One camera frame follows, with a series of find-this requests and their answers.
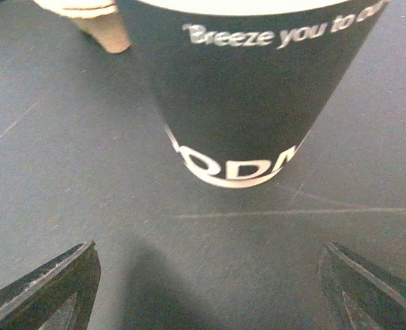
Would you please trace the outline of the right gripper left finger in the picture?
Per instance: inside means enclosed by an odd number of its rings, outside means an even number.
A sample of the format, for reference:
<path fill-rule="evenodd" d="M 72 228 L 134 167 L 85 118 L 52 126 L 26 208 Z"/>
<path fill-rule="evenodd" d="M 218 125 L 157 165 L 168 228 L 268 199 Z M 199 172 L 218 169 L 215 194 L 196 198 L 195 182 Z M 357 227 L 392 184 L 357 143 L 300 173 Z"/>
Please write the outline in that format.
<path fill-rule="evenodd" d="M 93 241 L 0 289 L 0 329 L 86 329 L 100 282 Z"/>

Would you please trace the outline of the pulp cup carrier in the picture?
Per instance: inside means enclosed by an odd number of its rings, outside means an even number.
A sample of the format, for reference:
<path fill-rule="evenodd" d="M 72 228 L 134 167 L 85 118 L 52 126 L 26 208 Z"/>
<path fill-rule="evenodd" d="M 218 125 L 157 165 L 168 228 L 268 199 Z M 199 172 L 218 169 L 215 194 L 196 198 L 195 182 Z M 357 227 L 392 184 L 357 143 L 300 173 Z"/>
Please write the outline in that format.
<path fill-rule="evenodd" d="M 114 0 L 34 0 L 43 8 L 67 17 L 110 54 L 120 54 L 131 41 Z"/>

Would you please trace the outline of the stack of paper cups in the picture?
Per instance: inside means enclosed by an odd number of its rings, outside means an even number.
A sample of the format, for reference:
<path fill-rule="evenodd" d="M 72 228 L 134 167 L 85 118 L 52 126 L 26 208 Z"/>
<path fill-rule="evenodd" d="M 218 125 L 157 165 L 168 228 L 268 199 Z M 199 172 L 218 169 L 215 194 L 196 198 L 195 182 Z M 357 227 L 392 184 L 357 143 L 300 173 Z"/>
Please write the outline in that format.
<path fill-rule="evenodd" d="M 210 185 L 294 157 L 386 1 L 119 1 L 166 132 Z"/>

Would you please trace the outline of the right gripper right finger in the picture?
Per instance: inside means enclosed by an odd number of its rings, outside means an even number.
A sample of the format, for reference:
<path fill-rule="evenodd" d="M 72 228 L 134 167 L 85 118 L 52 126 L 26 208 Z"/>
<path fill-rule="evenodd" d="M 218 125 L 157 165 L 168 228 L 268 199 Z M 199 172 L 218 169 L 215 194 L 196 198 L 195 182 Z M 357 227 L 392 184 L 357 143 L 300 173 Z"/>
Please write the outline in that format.
<path fill-rule="evenodd" d="M 332 242 L 318 277 L 337 329 L 406 329 L 406 280 Z"/>

